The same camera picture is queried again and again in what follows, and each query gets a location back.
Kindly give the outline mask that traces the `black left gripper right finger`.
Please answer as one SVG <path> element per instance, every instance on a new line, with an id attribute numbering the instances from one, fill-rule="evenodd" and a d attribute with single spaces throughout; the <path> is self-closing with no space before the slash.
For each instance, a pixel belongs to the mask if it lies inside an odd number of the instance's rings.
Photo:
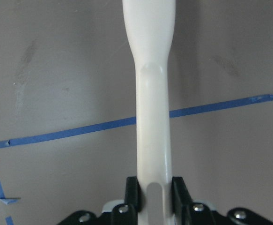
<path id="1" fill-rule="evenodd" d="M 192 203 L 192 198 L 188 192 L 182 177 L 172 177 L 172 209 L 177 225 L 188 224 L 188 206 Z"/>

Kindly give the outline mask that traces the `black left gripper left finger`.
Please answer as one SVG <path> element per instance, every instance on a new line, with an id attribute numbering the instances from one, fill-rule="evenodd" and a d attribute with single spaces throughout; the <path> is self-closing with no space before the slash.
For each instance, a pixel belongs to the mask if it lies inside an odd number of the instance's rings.
<path id="1" fill-rule="evenodd" d="M 141 188 L 136 176 L 126 178 L 124 204 L 132 205 L 136 212 L 141 211 Z"/>

